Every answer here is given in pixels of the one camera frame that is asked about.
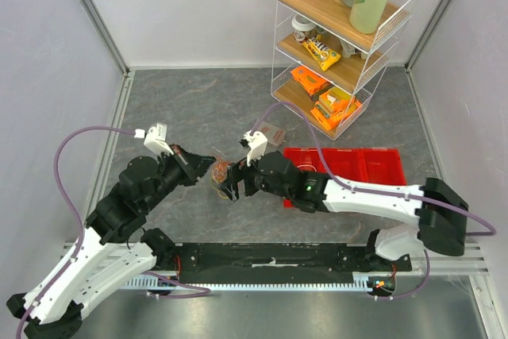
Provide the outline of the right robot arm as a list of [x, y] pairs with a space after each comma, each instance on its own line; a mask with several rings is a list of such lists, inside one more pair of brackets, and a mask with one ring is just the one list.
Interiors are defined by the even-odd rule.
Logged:
[[438, 178], [409, 186], [363, 183], [298, 168], [281, 153], [271, 152], [229, 165], [220, 190], [236, 201], [241, 187], [247, 196], [259, 191], [277, 195], [307, 213], [352, 212], [397, 221], [394, 228], [372, 234], [363, 252], [372, 270], [426, 249], [443, 256], [465, 251], [467, 203]]

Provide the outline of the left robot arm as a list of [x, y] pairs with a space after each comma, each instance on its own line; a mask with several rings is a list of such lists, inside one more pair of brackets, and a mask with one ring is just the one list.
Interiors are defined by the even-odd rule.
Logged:
[[172, 266], [174, 241], [161, 229], [148, 229], [119, 260], [93, 272], [143, 227], [148, 214], [176, 187], [194, 186], [214, 162], [212, 156], [188, 152], [177, 144], [157, 158], [131, 160], [52, 272], [30, 292], [8, 299], [9, 311], [21, 324], [17, 335], [70, 338], [98, 304], [133, 277]]

